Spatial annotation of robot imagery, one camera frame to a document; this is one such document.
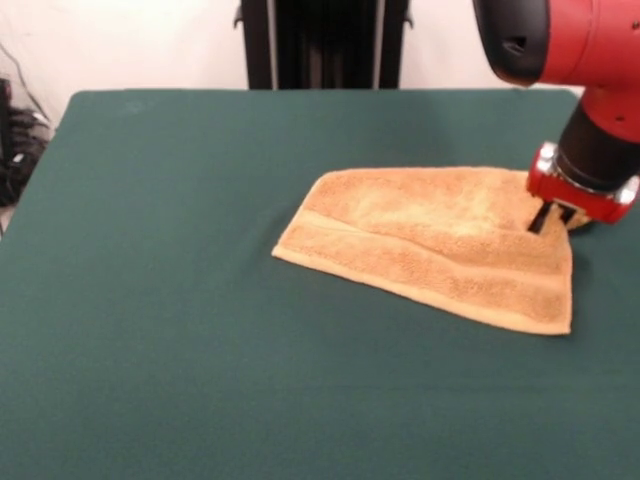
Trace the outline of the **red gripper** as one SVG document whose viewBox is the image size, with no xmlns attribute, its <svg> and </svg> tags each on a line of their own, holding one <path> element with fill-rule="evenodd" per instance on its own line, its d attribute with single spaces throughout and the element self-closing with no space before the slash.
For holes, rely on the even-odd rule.
<svg viewBox="0 0 640 480">
<path fill-rule="evenodd" d="M 560 208 L 560 219 L 568 231 L 580 226 L 580 214 L 614 224 L 628 213 L 639 194 L 638 175 L 610 193 L 597 193 L 570 180 L 559 167 L 560 158 L 558 146 L 551 142 L 544 142 L 533 157 L 526 188 L 542 205 L 528 226 L 529 232 L 541 233 L 554 205 Z"/>
</svg>

